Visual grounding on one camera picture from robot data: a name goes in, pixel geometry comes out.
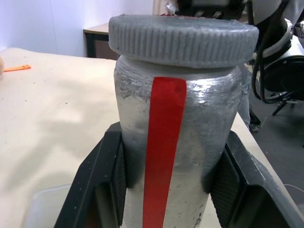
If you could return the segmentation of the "grey ribbed jar lid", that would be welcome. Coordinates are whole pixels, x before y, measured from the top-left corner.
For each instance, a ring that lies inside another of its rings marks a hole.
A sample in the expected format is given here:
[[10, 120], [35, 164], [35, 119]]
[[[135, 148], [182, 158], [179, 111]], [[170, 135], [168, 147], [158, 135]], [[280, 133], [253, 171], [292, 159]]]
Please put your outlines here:
[[233, 20], [120, 15], [108, 23], [109, 46], [133, 59], [179, 67], [223, 68], [248, 62], [259, 30]]

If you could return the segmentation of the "orange strip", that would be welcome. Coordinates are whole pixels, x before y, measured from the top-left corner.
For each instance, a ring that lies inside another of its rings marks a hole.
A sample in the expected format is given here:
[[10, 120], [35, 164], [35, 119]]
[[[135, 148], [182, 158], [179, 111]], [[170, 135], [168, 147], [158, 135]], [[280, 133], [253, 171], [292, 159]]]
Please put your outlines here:
[[11, 71], [26, 70], [26, 69], [31, 69], [31, 66], [30, 65], [22, 65], [22, 66], [17, 66], [17, 67], [5, 68], [3, 71], [4, 72], [11, 72]]

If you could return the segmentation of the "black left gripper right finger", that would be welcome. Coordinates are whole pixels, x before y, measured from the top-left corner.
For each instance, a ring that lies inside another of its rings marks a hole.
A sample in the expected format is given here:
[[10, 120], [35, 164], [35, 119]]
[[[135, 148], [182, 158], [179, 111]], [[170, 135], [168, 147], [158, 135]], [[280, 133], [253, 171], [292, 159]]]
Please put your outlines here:
[[304, 228], [300, 212], [269, 162], [231, 131], [226, 141], [202, 136], [201, 184], [221, 228]]

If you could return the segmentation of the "dark robot torso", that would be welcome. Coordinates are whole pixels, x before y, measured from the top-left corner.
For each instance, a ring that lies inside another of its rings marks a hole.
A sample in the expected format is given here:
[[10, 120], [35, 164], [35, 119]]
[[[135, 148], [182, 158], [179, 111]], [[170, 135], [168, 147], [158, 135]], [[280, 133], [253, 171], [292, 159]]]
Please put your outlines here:
[[304, 56], [283, 57], [272, 63], [260, 61], [259, 67], [262, 93], [304, 90]]

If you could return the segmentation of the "grey jar with red stripe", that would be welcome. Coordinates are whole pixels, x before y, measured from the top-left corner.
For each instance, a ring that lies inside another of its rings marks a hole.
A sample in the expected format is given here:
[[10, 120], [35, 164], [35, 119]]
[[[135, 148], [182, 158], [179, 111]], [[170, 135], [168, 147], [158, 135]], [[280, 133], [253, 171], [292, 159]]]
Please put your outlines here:
[[127, 228], [199, 228], [241, 99], [238, 67], [194, 69], [121, 56], [114, 70]]

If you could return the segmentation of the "clear plastic box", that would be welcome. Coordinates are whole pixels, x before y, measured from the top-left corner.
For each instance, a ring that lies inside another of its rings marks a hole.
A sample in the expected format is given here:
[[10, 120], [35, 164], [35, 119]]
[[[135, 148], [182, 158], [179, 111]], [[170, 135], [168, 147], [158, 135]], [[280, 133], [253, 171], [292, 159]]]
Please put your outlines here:
[[41, 190], [33, 197], [27, 228], [54, 228], [71, 185]]

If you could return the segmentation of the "brown wooden desk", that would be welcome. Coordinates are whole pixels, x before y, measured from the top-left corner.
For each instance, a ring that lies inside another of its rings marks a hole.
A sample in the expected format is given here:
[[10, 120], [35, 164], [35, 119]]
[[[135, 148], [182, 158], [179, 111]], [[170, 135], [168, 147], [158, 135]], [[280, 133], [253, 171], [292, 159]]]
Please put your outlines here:
[[117, 60], [119, 55], [109, 47], [108, 23], [83, 29], [87, 57]]

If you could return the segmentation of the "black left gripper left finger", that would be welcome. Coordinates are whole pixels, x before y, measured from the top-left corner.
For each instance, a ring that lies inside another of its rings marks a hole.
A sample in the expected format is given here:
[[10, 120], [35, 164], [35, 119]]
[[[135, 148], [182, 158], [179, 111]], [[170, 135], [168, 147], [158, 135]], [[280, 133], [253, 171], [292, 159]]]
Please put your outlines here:
[[121, 126], [114, 123], [80, 164], [54, 228], [120, 228], [125, 196]]

